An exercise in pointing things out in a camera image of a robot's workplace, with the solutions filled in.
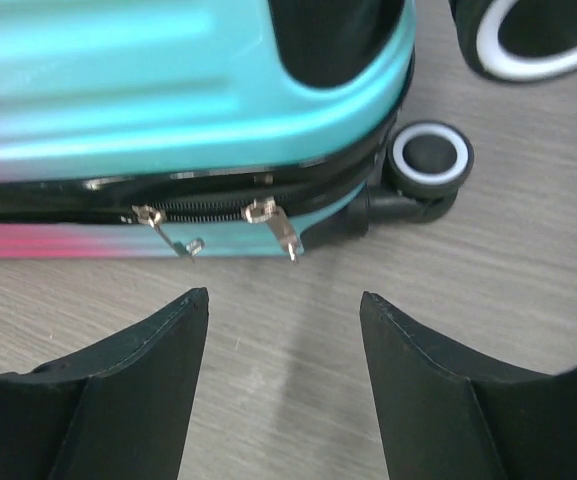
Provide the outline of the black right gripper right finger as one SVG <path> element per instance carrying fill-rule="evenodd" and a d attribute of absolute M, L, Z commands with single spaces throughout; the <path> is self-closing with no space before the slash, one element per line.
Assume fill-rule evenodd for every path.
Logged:
<path fill-rule="evenodd" d="M 374 293 L 360 323 L 390 478 L 577 479 L 577 367 L 497 360 Z"/>

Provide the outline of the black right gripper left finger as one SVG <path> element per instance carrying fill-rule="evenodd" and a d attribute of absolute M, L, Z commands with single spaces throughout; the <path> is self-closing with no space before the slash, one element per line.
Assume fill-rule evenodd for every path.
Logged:
<path fill-rule="evenodd" d="M 191 289 L 93 345 L 0 374 L 0 480 L 176 478 L 208 303 Z"/>

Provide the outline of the pink and teal children's suitcase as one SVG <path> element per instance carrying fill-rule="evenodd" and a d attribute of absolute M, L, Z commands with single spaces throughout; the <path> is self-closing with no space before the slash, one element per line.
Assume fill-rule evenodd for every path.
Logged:
<path fill-rule="evenodd" d="M 0 258 L 288 256 L 442 217 L 468 138 L 398 127 L 412 1 L 0 1 Z"/>

